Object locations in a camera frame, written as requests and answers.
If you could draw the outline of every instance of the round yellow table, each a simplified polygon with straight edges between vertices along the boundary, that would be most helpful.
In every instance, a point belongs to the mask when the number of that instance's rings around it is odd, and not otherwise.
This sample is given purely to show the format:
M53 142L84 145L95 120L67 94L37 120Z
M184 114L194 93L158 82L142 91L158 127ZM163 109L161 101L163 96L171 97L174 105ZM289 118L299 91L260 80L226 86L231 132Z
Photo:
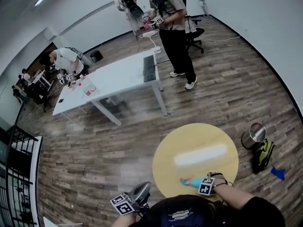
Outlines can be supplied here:
M234 182L239 158L231 138L219 128L194 123L184 125L158 146L152 163L152 173L161 193L169 198L180 194L199 195L198 189L184 186L180 178L199 178L208 172L221 172Z

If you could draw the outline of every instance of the hand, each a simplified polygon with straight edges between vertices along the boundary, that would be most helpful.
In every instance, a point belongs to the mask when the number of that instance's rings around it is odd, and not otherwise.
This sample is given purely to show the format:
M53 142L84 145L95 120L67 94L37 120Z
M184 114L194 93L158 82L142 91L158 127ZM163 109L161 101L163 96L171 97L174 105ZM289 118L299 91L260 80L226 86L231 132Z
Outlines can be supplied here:
M214 184L213 184L213 186L217 186L217 185L223 184L223 183L225 183L225 184L228 183L222 173L219 173L219 172L209 172L209 173L207 173L207 176L211 177L211 178L214 178Z

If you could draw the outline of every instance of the black metal railing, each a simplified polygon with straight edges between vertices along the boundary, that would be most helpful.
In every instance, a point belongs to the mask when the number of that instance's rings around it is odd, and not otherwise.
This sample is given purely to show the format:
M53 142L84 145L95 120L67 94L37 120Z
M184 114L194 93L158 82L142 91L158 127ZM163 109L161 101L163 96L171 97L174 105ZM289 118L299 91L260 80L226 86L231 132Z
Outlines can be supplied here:
M18 126L11 131L5 169L0 168L0 215L6 227L34 227L30 169L35 137Z

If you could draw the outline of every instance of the wooden floor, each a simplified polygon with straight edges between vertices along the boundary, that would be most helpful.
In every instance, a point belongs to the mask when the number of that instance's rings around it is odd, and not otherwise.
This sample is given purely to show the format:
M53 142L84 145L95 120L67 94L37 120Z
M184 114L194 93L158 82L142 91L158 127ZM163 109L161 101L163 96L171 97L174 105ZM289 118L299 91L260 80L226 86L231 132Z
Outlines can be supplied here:
M204 19L204 40L237 37L212 19ZM157 45L162 46L158 36ZM152 47L141 40L140 51ZM303 216L303 127L291 100L262 59L241 39L204 42L205 54L191 48L190 56L198 82L186 91L185 78L172 79L170 62L159 64L169 111L164 117L151 89L126 93L125 103L107 108L123 122L115 126L95 107L84 107L89 115L74 110L68 115L86 126L79 127L53 109L22 114L19 125L35 136L43 136L38 173L39 215L54 223L84 222L86 227L108 227L117 214L109 200L143 181L152 182L150 204L163 199L152 177L152 158L161 140L182 125L203 122L224 130L239 153L235 186L264 197L282 211L287 226L297 226ZM104 60L92 71L135 54L138 46L132 34L100 48ZM168 58L163 51L158 61ZM53 91L60 94L61 85ZM286 169L282 182L270 173L252 173L250 151L241 147L241 134L253 123L267 127L276 144L272 163Z

